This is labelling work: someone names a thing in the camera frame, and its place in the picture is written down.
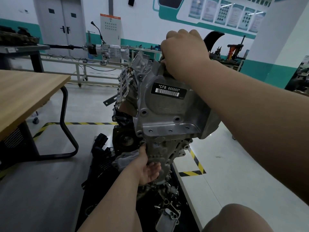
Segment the person's left hand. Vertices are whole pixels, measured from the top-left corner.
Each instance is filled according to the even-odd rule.
[[[159,171],[161,170],[161,163],[150,163],[147,165],[147,161],[146,144],[143,144],[139,148],[138,157],[129,164],[138,171],[140,185],[145,185],[155,180],[159,176]]]

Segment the black wall speaker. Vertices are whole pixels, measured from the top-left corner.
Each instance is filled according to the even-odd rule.
[[[130,6],[134,6],[134,1],[135,1],[135,0],[129,0],[128,4],[129,4]]]

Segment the electrical box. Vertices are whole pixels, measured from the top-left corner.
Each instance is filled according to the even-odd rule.
[[[100,14],[101,34],[108,45],[121,43],[121,18],[113,15]]]

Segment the person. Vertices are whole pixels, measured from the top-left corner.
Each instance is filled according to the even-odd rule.
[[[210,60],[196,30],[169,31],[161,44],[166,69],[191,86],[221,118],[242,147],[271,175],[309,203],[309,98],[276,88]],[[135,211],[138,185],[158,176],[145,146],[119,175],[79,232],[141,231]],[[270,232],[252,209],[229,204],[204,232]]]

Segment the forearm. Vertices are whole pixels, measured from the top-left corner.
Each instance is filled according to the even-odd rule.
[[[129,232],[135,220],[139,177],[133,166],[126,167],[96,206],[79,232]]]
[[[194,73],[192,88],[218,113],[246,151],[308,203],[309,98],[216,61]]]

